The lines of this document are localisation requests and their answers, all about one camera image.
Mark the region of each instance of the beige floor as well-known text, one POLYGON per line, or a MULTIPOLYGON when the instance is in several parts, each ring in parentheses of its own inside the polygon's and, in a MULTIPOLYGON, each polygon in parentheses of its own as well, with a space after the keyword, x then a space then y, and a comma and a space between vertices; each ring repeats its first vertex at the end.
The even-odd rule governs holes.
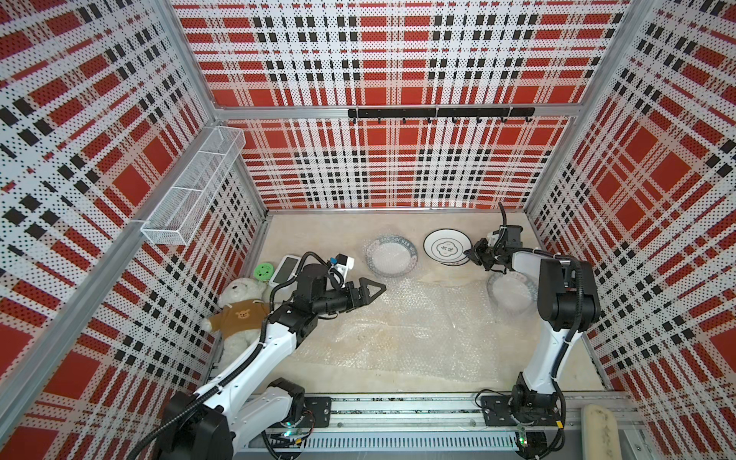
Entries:
MULTIPOLYGON (((421 281, 444 286, 463 286, 486 280, 488 274, 479 266, 467 263, 448 267, 432 261, 422 250, 424 238, 440 228, 454 228, 467 234, 475 242, 489 231, 497 230, 501 223, 499 213, 365 213, 365 214, 290 214, 273 216, 263 246, 260 261, 274 265, 286 254, 301 255, 314 251, 323 258, 338 253, 355 257, 355 268, 348 280, 360 276, 374 277, 362 262, 363 246, 380 234, 398 233, 412 241, 420 253, 421 281)), ((537 240, 526 216, 510 213, 509 224, 524 228, 522 237, 527 247, 536 247, 537 240)), ((410 375, 381 370, 338 367, 298 361, 293 356, 279 364, 265 380, 266 383, 284 377, 304 386, 307 392, 356 393, 356 392, 470 392, 480 388, 508 390, 514 384, 519 371, 526 366, 539 336, 539 322, 533 318, 526 325, 507 328, 509 340, 501 340, 499 350, 508 359, 494 375, 481 381, 458 381, 446 378, 410 375), (523 335, 524 340, 514 339, 523 335)), ((312 334, 319 334, 320 328, 312 334)), ((568 391, 603 390, 595 367, 584 345, 578 342, 572 349, 564 369, 561 387, 568 391)))

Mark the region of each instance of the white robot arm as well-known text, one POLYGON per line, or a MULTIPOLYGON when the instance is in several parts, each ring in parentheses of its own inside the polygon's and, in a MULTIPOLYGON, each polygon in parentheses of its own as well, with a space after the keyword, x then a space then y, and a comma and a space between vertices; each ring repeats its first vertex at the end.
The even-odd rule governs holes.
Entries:
POLYGON ((345 283, 351 260, 338 255, 325 263, 313 252, 304 254, 297 275, 272 291, 271 313, 261 326, 259 341, 193 395, 176 393, 164 408, 164 423, 131 450, 128 460, 134 460, 154 439, 158 439, 157 459, 231 459, 235 449, 269 426, 299 422, 304 412, 301 386, 280 378, 269 384, 266 393, 251 401, 248 398, 314 330, 321 315, 369 305, 386 291, 385 285, 366 278, 359 279, 358 287, 345 283), (319 263, 305 266, 308 256, 319 263), (291 300, 274 310, 276 291, 295 282, 291 300), (378 290, 371 295, 369 286, 378 290))
POLYGON ((503 206, 500 209, 503 225, 489 235, 492 243, 483 238, 465 254, 485 270, 498 272, 493 267, 500 266, 504 273, 509 269, 520 272, 539 284, 537 311, 542 319, 539 343, 529 365, 519 373, 508 407, 501 409, 522 427, 540 420, 556 421, 559 430, 546 449, 532 452, 527 451, 524 442, 519 444, 518 453, 524 458, 542 458, 565 442, 562 431, 565 397, 558 379, 569 356, 567 351, 598 320, 601 307, 589 263, 522 247, 522 227, 507 225, 503 206))

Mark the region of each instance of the white wire basket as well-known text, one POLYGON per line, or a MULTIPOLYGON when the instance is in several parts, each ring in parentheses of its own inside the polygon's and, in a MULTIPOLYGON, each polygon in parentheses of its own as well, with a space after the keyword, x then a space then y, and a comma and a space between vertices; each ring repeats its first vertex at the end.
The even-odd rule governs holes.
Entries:
POLYGON ((152 244, 189 245, 245 146, 243 130, 216 127, 143 225, 152 244))

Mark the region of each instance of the perforated wall panel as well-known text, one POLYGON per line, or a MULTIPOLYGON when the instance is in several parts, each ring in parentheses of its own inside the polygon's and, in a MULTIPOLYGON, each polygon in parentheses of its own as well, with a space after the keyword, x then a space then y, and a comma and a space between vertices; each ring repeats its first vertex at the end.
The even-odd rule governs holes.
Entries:
POLYGON ((578 102, 629 0, 172 4, 238 107, 578 102))
POLYGON ((0 2, 0 375, 199 132, 147 1, 0 2))
POLYGON ((658 1, 532 220, 595 264, 588 335, 665 458, 736 456, 736 5, 658 1))
POLYGON ((567 124, 449 118, 406 122, 232 121, 268 208, 522 208, 567 124))
POLYGON ((0 459, 124 458, 175 391, 207 377, 214 337, 199 322, 241 271, 257 224, 230 172, 188 247, 144 244, 0 459))

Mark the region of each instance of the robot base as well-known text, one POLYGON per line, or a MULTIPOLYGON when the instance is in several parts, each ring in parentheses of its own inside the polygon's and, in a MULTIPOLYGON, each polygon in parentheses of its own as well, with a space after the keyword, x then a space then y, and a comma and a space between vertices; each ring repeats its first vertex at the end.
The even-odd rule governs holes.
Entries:
POLYGON ((557 426, 556 396, 531 391, 521 372, 510 396, 481 396, 480 400, 486 426, 557 426))

